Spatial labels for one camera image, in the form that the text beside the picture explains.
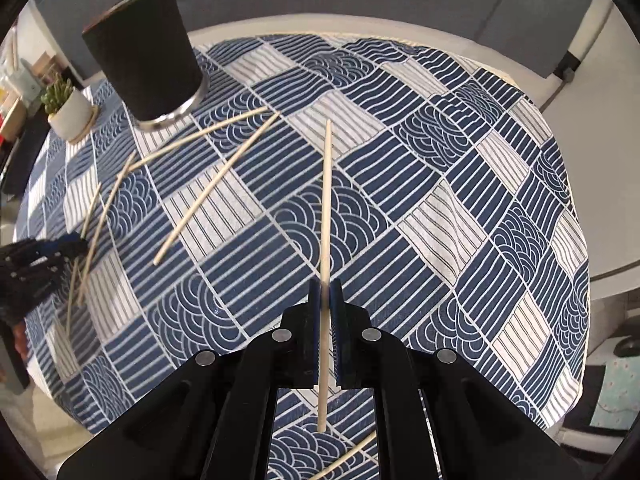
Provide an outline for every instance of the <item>striped pattern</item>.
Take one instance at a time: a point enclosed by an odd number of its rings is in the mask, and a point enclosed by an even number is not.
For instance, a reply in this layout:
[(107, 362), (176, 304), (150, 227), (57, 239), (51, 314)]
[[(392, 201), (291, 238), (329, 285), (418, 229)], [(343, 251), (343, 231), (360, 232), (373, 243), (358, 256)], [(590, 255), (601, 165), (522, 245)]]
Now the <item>striped pattern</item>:
[(420, 202), (440, 177), (388, 131), (346, 156), (340, 166), (393, 221)]
[(486, 239), (445, 180), (398, 224), (398, 229), (451, 287)]
[(500, 120), (494, 124), (494, 130), (516, 150), (516, 153), (520, 155), (528, 166), (531, 166), (533, 161), (538, 158), (540, 147), (536, 144), (532, 136), (514, 121), (509, 114), (504, 114)]
[(140, 312), (136, 297), (115, 252), (89, 275), (87, 307), (100, 341), (107, 342)]
[(492, 342), (492, 348), (511, 375), (521, 381), (546, 344), (551, 329), (536, 302), (525, 292)]
[[(473, 61), (395, 40), (277, 34), (194, 54), (209, 87), (190, 116), (141, 132), (101, 82), (87, 91), (101, 106), (91, 134), (77, 146), (52, 134), (34, 165), (17, 238), (77, 229), (95, 184), (104, 202), (129, 153), (269, 109), (123, 180), (69, 337), (66, 278), (27, 317), (30, 371), (56, 402), (100, 431), (200, 349), (243, 348), (305, 301), (331, 118), (331, 257), (346, 299), (411, 348), (455, 349), (542, 428), (568, 409), (586, 351), (588, 261), (558, 146), (526, 96)], [(205, 183), (275, 110), (281, 119), (154, 266)], [(323, 435), (315, 390), (279, 392), (268, 478), (309, 478), (369, 434), (370, 392), (331, 392)], [(377, 478), (377, 460), (371, 442), (332, 476)]]
[(149, 393), (175, 369), (158, 346), (143, 317), (137, 317), (104, 349), (135, 400)]
[(388, 72), (378, 69), (342, 92), (387, 126), (403, 120), (424, 99)]
[[(222, 166), (223, 163), (218, 162), (164, 201), (164, 208), (175, 224), (180, 222)], [(180, 238), (193, 259), (200, 261), (233, 238), (240, 229), (254, 222), (261, 213), (262, 208), (255, 198), (245, 191), (235, 173), (229, 171), (197, 209), (180, 233)]]
[(234, 171), (260, 203), (271, 208), (322, 174), (322, 155), (278, 121), (245, 152)]
[(313, 274), (265, 217), (200, 267), (249, 336), (305, 297)]
[(480, 83), (502, 108), (508, 110), (524, 95), (519, 88), (507, 83), (501, 77), (489, 72), (484, 68), (479, 68), (474, 73), (474, 79)]
[(551, 427), (556, 420), (562, 418), (574, 405), (579, 393), (580, 383), (572, 377), (569, 368), (564, 367), (545, 409), (540, 412), (545, 424)]
[(100, 433), (109, 425), (94, 396), (84, 384), (82, 376), (77, 375), (66, 384), (64, 397), (74, 417), (91, 433)]
[(54, 322), (46, 334), (51, 359), (63, 383), (80, 371), (71, 343), (59, 322)]
[(446, 86), (415, 59), (408, 58), (403, 63), (386, 62), (382, 68), (400, 81), (404, 81), (425, 99), (433, 94), (446, 94), (448, 91)]
[(290, 115), (318, 99), (332, 86), (320, 76), (291, 68), (255, 85), (255, 92), (283, 115)]
[(67, 184), (66, 195), (63, 200), (67, 231), (71, 232), (78, 224), (84, 221), (97, 186), (98, 177), (95, 166), (92, 166), (85, 174)]
[(295, 34), (292, 36), (265, 36), (262, 38), (273, 45), (281, 54), (295, 62), (302, 63), (313, 54), (333, 52), (334, 48), (320, 36)]
[(260, 41), (254, 38), (245, 38), (244, 40), (228, 40), (222, 41), (213, 46), (205, 46), (207, 56), (215, 59), (221, 65), (227, 65), (241, 57), (243, 54), (254, 50), (260, 46)]
[(27, 209), (29, 216), (33, 215), (33, 212), (35, 211), (37, 206), (39, 206), (40, 203), (42, 202), (42, 199), (44, 198), (44, 190), (46, 187), (47, 187), (46, 174), (42, 173), (29, 191), (29, 199), (28, 199), (29, 208)]
[(136, 147), (138, 148), (140, 157), (145, 157), (149, 153), (154, 152), (156, 149), (167, 143), (169, 139), (173, 139), (174, 136), (178, 135), (181, 131), (193, 124), (193, 120), (188, 116), (176, 121), (174, 124), (171, 124), (166, 128), (162, 128), (161, 130), (143, 132), (135, 125), (135, 122), (131, 119), (130, 115), (129, 119), (131, 120), (133, 138), (136, 142)]
[(551, 129), (542, 118), (542, 114), (526, 99), (520, 99), (511, 108), (509, 114), (520, 123), (536, 144), (542, 146), (552, 136)]
[(506, 186), (476, 150), (467, 153), (446, 178), (460, 202), (490, 233), (513, 198)]
[(448, 293), (442, 280), (395, 230), (338, 273), (344, 299), (367, 309), (373, 326), (399, 338)]
[(515, 195), (529, 174), (529, 167), (524, 160), (494, 131), (489, 132), (476, 150), (511, 194)]
[(318, 152), (324, 150), (326, 120), (332, 122), (334, 157), (339, 158), (364, 144), (385, 128), (338, 90), (329, 90), (315, 103), (289, 116), (291, 124)]
[(225, 70), (245, 86), (252, 86), (296, 64), (269, 44), (263, 44), (236, 59)]
[(449, 90), (453, 90), (469, 79), (469, 74), (456, 63), (455, 59), (435, 48), (428, 48), (415, 54), (414, 59)]
[(587, 259), (584, 235), (574, 216), (566, 210), (558, 218), (550, 244), (556, 260), (569, 276), (573, 276)]

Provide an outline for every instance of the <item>black cup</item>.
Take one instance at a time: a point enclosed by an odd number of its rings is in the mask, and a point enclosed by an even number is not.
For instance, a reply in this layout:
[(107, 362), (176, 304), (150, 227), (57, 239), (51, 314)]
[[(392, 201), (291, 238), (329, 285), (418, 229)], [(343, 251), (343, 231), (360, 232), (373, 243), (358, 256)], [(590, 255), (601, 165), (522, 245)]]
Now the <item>black cup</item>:
[(175, 0), (124, 0), (82, 38), (144, 129), (187, 113), (206, 90)]

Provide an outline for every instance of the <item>white wall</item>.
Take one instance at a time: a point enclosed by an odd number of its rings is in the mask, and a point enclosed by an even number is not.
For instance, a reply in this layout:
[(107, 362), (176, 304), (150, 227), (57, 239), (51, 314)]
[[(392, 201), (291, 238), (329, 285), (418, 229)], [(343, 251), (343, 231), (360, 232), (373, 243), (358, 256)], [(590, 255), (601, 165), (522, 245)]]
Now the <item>white wall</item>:
[[(544, 113), (558, 140), (595, 276), (640, 260), (640, 44), (615, 7), (574, 81)], [(592, 284), (640, 286), (640, 268)]]

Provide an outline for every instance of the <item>chopstick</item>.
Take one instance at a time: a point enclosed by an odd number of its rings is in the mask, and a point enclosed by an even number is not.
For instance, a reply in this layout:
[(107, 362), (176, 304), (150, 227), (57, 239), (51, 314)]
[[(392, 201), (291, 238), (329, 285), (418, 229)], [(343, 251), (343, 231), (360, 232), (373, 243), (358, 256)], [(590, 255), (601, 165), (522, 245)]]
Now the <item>chopstick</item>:
[(205, 128), (204, 130), (200, 130), (199, 132), (196, 132), (194, 134), (188, 135), (180, 140), (176, 140), (175, 142), (172, 142), (171, 144), (166, 145), (164, 148), (160, 148), (159, 150), (149, 153), (142, 160), (139, 160), (135, 164), (132, 164), (129, 168), (129, 173), (131, 171), (136, 171), (138, 168), (141, 168), (148, 162), (151, 162), (155, 158), (158, 158), (159, 156), (164, 155), (165, 153), (168, 153), (174, 150), (175, 148), (180, 148), (180, 146), (187, 144), (192, 140), (199, 139), (200, 137), (204, 137), (205, 135), (210, 134), (215, 130), (219, 130), (220, 128), (229, 126), (230, 124), (233, 124), (237, 121), (241, 121), (242, 119), (246, 119), (247, 117), (252, 117), (254, 115), (261, 114), (262, 112), (266, 112), (268, 110), (269, 108), (266, 106), (263, 106), (261, 108), (256, 108), (255, 110), (249, 110), (248, 112), (244, 112), (242, 114), (236, 115), (235, 117), (231, 117), (229, 119), (225, 119), (224, 121), (220, 121), (219, 123), (212, 124), (208, 128)]
[(187, 213), (182, 217), (180, 222), (178, 222), (178, 225), (174, 228), (173, 231), (171, 231), (171, 234), (169, 234), (167, 239), (164, 241), (164, 244), (158, 251), (158, 254), (156, 254), (156, 257), (154, 258), (155, 266), (160, 264), (160, 262), (164, 258), (164, 255), (171, 247), (171, 244), (174, 243), (175, 239), (178, 237), (180, 232), (184, 229), (185, 225), (187, 225), (191, 217), (195, 214), (196, 210), (202, 205), (202, 203), (205, 201), (209, 193), (211, 193), (213, 188), (216, 187), (216, 184), (219, 183), (220, 180), (222, 180), (222, 178), (225, 176), (225, 173), (236, 163), (236, 161), (242, 156), (242, 154), (251, 147), (251, 145), (258, 139), (258, 137), (260, 137), (260, 134), (263, 133), (265, 130), (267, 130), (268, 127), (271, 126), (279, 116), (280, 114), (276, 112), (271, 117), (269, 117), (266, 121), (264, 121), (264, 124), (260, 126), (260, 128), (258, 128), (255, 131), (255, 133), (251, 137), (249, 137), (244, 142), (244, 144), (236, 150), (236, 152), (231, 156), (231, 158), (222, 167), (222, 169), (216, 174), (216, 176), (214, 176), (211, 179), (211, 181), (207, 184), (207, 187), (205, 187), (205, 189), (202, 191), (200, 196), (189, 208)]
[(343, 464), (348, 459), (350, 459), (353, 455), (355, 455), (359, 451), (362, 451), (362, 449), (369, 442), (371, 442), (375, 437), (376, 437), (376, 432), (374, 431), (373, 433), (370, 433), (369, 435), (367, 435), (360, 443), (356, 444), (356, 446), (353, 446), (350, 450), (348, 450), (338, 460), (336, 460), (331, 465), (329, 465), (329, 466), (325, 467), (324, 469), (322, 469), (321, 472), (316, 473), (315, 475), (313, 475), (309, 480), (319, 480), (319, 479), (321, 479), (324, 475), (326, 475), (326, 474), (330, 473), (331, 471), (333, 471), (339, 465)]
[(87, 276), (89, 275), (91, 260), (94, 259), (95, 247), (98, 243), (98, 238), (100, 237), (100, 231), (102, 229), (102, 226), (104, 225), (104, 221), (107, 219), (107, 213), (109, 212), (109, 208), (111, 207), (113, 200), (116, 198), (116, 193), (118, 192), (118, 188), (120, 187), (120, 184), (122, 183), (122, 180), (124, 179), (126, 174), (129, 172), (129, 166), (135, 156), (136, 156), (136, 152), (135, 151), (131, 152), (131, 155), (129, 155), (129, 157), (127, 158), (127, 161), (124, 163), (124, 167), (122, 168), (122, 171), (120, 171), (120, 173), (118, 174), (115, 184), (113, 184), (113, 189), (111, 189), (111, 193), (109, 194), (107, 203), (104, 205), (104, 209), (102, 210), (102, 214), (100, 215), (100, 219), (98, 220), (98, 226), (95, 228), (94, 238), (91, 240), (89, 253), (86, 256), (86, 261), (84, 263), (84, 270), (82, 271), (82, 279), (80, 281), (80, 292), (78, 294), (78, 304), (82, 303), (82, 300), (84, 299), (84, 294), (86, 292), (86, 286), (87, 286), (86, 279), (87, 279)]
[[(89, 209), (84, 217), (84, 223), (82, 224), (82, 230), (80, 231), (80, 237), (84, 238), (86, 236), (86, 232), (89, 229), (89, 222), (91, 220), (91, 216), (94, 213), (95, 203), (98, 201), (98, 197), (100, 196), (100, 188), (102, 187), (102, 183), (98, 183), (98, 186), (95, 188), (94, 196), (91, 199), (91, 203), (89, 204)], [(74, 269), (71, 272), (71, 284), (69, 285), (69, 298), (66, 302), (66, 336), (69, 336), (71, 332), (71, 305), (74, 300), (74, 285), (76, 284), (76, 276), (78, 275), (78, 258), (74, 260)]]
[(322, 213), (320, 229), (320, 359), (318, 363), (318, 433), (326, 431), (329, 397), (329, 275), (331, 270), (331, 121), (326, 121), (322, 167)]

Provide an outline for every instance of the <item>tablecloth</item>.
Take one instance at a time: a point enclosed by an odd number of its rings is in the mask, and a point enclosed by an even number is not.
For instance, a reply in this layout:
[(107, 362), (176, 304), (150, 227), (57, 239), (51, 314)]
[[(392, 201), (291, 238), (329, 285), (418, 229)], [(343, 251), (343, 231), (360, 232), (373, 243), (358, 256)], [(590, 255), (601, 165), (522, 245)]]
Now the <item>tablecloth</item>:
[[(68, 280), (28, 316), (30, 373), (67, 413), (97, 433), (197, 350), (241, 348), (305, 300), (330, 118), (332, 276), (346, 300), (412, 348), (455, 349), (541, 427), (564, 415), (584, 368), (587, 252), (558, 146), (523, 92), (472, 60), (350, 35), (241, 38), (196, 56), (210, 83), (189, 117), (141, 132), (99, 82), (85, 91), (101, 110), (90, 136), (71, 146), (51, 133), (31, 174), (16, 237), (56, 237), (79, 229), (98, 182), (104, 204), (132, 151), (271, 109), (124, 179), (69, 337)], [(272, 110), (282, 118), (153, 266)], [(373, 428), (369, 390), (334, 382), (325, 434), (317, 403), (312, 390), (280, 392), (269, 478), (308, 478)], [(328, 478), (374, 478), (376, 453), (373, 442)]]

